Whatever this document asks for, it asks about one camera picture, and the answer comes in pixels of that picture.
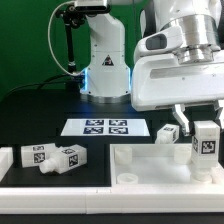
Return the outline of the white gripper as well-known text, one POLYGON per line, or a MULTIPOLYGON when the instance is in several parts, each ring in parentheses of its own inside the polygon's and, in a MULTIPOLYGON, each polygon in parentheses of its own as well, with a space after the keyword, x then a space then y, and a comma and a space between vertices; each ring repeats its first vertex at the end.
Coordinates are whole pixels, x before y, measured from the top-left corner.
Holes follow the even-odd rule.
POLYGON ((190 135, 185 105, 214 103, 215 121, 224 129, 224 50, 212 62, 180 65, 173 54, 146 56, 132 76, 131 103, 137 111, 172 107, 185 136, 190 135))

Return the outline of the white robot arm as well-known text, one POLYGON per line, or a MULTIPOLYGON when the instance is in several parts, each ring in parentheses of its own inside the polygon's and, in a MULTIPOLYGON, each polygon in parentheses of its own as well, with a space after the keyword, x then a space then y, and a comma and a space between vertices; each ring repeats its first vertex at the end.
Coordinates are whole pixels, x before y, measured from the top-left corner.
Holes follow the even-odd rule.
POLYGON ((131 96, 137 111, 170 108, 185 134, 187 106, 212 104, 224 129, 224 50, 218 37, 220 0, 152 0, 152 10, 140 16, 142 30, 148 19, 153 33, 144 33, 134 50, 134 68, 125 70, 123 29, 109 14, 113 5, 129 0, 74 0, 75 11, 86 16, 91 29, 91 61, 82 91, 104 102, 131 96))

